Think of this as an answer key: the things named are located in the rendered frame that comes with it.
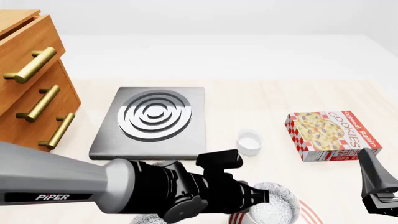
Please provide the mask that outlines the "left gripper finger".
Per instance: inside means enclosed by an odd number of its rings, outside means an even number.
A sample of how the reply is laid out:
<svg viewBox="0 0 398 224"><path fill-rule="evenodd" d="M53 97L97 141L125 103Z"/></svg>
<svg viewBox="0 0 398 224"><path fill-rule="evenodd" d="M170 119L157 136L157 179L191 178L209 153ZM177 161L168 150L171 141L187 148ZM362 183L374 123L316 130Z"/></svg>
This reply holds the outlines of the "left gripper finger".
<svg viewBox="0 0 398 224"><path fill-rule="evenodd" d="M250 207L261 203L269 203L269 190L262 185L250 187L248 199Z"/></svg>

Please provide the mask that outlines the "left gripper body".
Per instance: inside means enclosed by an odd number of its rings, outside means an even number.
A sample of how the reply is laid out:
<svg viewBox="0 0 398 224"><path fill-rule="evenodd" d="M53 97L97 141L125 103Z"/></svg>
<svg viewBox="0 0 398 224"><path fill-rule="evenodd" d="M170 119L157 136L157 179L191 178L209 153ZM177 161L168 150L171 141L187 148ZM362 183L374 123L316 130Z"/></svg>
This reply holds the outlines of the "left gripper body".
<svg viewBox="0 0 398 224"><path fill-rule="evenodd" d="M248 199L250 186L246 182L235 180L231 174L225 174L225 177L224 214L248 212L250 208Z"/></svg>

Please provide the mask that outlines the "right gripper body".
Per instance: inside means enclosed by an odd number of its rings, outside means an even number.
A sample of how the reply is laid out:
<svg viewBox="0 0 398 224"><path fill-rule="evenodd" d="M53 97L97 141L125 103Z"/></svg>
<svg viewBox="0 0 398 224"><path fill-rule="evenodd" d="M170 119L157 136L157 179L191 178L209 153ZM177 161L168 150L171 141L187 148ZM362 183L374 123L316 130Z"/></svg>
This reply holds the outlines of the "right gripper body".
<svg viewBox="0 0 398 224"><path fill-rule="evenodd" d="M369 214L398 214L398 188L387 188L380 192L362 189L362 201Z"/></svg>

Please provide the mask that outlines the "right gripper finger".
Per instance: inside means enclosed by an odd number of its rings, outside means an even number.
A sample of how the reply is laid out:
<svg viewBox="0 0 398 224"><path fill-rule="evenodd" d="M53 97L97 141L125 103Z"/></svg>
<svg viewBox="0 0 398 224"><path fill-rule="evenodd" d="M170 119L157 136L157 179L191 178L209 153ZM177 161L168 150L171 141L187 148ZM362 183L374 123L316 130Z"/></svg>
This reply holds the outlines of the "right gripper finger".
<svg viewBox="0 0 398 224"><path fill-rule="evenodd" d="M398 192L398 180L379 162L371 149L358 153L362 175L362 194L394 194Z"/></svg>

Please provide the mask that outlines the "black white patterned bowl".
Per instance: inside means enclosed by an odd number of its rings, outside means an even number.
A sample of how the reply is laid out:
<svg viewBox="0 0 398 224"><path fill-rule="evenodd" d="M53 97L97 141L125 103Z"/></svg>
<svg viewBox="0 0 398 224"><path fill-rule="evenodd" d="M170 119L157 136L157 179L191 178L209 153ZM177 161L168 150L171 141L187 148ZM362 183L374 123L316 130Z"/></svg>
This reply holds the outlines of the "black white patterned bowl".
<svg viewBox="0 0 398 224"><path fill-rule="evenodd" d="M287 187L275 182L261 182L254 188L269 192L269 203L260 203L249 210L257 224L294 224L297 221L300 203Z"/></svg>
<svg viewBox="0 0 398 224"><path fill-rule="evenodd" d="M144 214L133 218L130 224L166 224L166 222L156 214Z"/></svg>

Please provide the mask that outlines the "small white bowl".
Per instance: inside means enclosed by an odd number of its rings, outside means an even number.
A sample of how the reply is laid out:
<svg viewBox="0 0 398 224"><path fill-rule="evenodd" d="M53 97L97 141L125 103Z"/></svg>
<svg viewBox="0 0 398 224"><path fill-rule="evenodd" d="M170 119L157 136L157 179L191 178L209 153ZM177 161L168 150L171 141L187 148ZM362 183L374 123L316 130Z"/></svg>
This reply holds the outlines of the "small white bowl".
<svg viewBox="0 0 398 224"><path fill-rule="evenodd" d="M253 129L242 129L236 138L236 149L244 156L256 156L262 149L263 138Z"/></svg>

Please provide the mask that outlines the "white plate with red rings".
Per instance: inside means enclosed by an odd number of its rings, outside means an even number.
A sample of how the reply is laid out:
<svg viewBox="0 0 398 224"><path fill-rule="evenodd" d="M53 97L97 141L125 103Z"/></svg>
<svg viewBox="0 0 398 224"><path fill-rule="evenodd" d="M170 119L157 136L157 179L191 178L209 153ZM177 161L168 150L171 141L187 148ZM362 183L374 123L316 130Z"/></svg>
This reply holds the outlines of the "white plate with red rings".
<svg viewBox="0 0 398 224"><path fill-rule="evenodd" d="M301 199L300 213L298 219L293 224L324 224L320 216L304 201ZM227 224L259 224L256 222L249 213L234 213L228 218Z"/></svg>

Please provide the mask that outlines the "flat stove plate with rings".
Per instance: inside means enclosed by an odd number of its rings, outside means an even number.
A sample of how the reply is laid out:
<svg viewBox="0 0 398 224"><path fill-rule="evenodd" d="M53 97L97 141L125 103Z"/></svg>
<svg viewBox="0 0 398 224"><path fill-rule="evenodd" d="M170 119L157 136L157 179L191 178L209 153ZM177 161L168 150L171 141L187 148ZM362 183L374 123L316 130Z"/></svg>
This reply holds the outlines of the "flat stove plate with rings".
<svg viewBox="0 0 398 224"><path fill-rule="evenodd" d="M92 160L195 160L206 152L203 87L121 87L90 147Z"/></svg>

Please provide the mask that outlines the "wooden cabinet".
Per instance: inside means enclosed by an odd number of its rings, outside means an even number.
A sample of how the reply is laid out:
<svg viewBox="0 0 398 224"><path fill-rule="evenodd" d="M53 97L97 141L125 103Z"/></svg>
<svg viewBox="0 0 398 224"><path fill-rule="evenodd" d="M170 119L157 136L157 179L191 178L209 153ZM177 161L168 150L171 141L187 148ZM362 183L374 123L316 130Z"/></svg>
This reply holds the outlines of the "wooden cabinet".
<svg viewBox="0 0 398 224"><path fill-rule="evenodd" d="M0 9L0 141L56 148L81 104L64 53L50 16Z"/></svg>

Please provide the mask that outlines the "red white cookie box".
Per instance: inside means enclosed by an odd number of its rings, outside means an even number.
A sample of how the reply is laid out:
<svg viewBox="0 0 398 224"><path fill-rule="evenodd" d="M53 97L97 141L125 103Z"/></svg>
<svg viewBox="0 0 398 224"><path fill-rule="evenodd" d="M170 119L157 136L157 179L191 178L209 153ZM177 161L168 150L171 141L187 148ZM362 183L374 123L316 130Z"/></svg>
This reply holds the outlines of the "red white cookie box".
<svg viewBox="0 0 398 224"><path fill-rule="evenodd" d="M352 111L289 113L285 127L303 162L358 160L362 149L382 150Z"/></svg>

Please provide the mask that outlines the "wooden drawer, slightly open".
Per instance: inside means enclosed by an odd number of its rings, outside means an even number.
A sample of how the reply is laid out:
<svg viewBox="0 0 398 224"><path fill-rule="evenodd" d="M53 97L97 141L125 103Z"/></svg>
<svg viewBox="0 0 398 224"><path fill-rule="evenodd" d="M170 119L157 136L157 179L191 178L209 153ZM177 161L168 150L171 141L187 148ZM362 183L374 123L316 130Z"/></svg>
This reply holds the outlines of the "wooden drawer, slightly open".
<svg viewBox="0 0 398 224"><path fill-rule="evenodd" d="M48 47L56 54L25 84L6 80L5 73L16 73L34 57L31 52L43 51ZM33 22L0 41L0 95L22 93L29 89L51 65L65 53L65 48L50 16L39 16Z"/></svg>

